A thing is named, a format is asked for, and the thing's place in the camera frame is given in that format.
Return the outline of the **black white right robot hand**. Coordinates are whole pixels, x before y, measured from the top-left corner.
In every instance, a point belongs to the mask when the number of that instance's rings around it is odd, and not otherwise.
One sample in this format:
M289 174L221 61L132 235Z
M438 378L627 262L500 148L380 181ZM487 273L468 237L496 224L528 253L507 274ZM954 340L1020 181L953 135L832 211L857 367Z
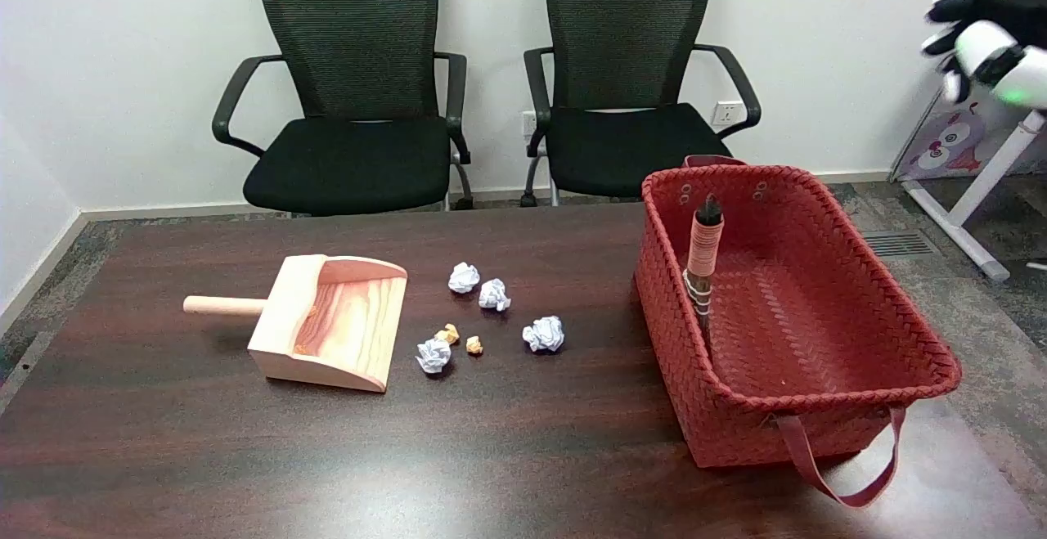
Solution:
M973 85L1020 108L1046 108L1046 0L934 0L926 14L948 24L925 40L940 65L942 95L968 99Z

